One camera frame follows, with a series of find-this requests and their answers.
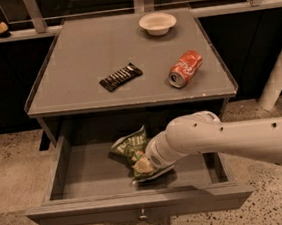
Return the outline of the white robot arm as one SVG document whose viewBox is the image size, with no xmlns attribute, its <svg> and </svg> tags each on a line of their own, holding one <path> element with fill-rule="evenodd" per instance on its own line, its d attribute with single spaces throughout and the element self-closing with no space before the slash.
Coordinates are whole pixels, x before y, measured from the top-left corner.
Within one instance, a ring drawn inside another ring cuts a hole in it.
<svg viewBox="0 0 282 225">
<path fill-rule="evenodd" d="M 133 166 L 140 174 L 163 172 L 182 157 L 210 152 L 282 166 L 282 117 L 224 123 L 209 111 L 179 116 L 136 153 Z"/>
</svg>

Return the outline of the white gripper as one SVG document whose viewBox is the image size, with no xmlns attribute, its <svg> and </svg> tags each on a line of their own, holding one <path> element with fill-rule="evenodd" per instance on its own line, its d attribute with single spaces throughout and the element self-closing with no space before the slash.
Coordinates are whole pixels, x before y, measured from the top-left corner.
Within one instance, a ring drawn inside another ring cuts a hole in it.
<svg viewBox="0 0 282 225">
<path fill-rule="evenodd" d="M 134 170 L 139 174 L 153 172 L 153 165 L 157 168 L 163 168 L 172 165 L 180 159 L 180 154 L 167 143 L 164 131 L 148 142 L 145 155 L 147 157 L 140 158 L 134 165 Z"/>
</svg>

